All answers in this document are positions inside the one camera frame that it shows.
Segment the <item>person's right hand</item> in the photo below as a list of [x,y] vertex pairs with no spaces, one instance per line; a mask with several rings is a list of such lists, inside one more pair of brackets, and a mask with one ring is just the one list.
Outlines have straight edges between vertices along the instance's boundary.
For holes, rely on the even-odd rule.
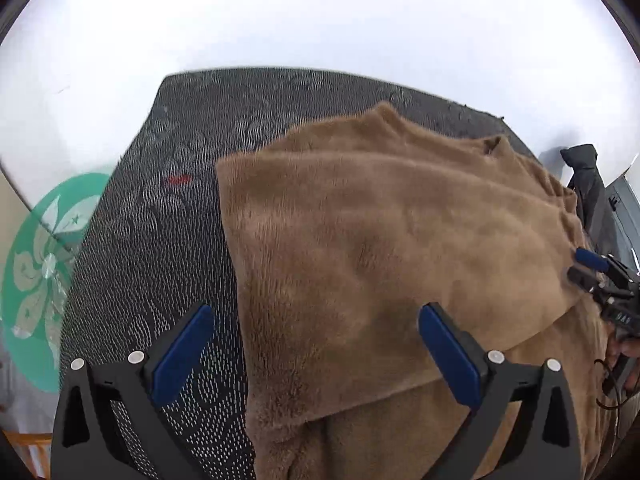
[[606,362],[614,365],[618,357],[623,354],[627,358],[638,359],[640,344],[638,338],[620,339],[616,336],[616,328],[608,324],[608,344],[606,345]]

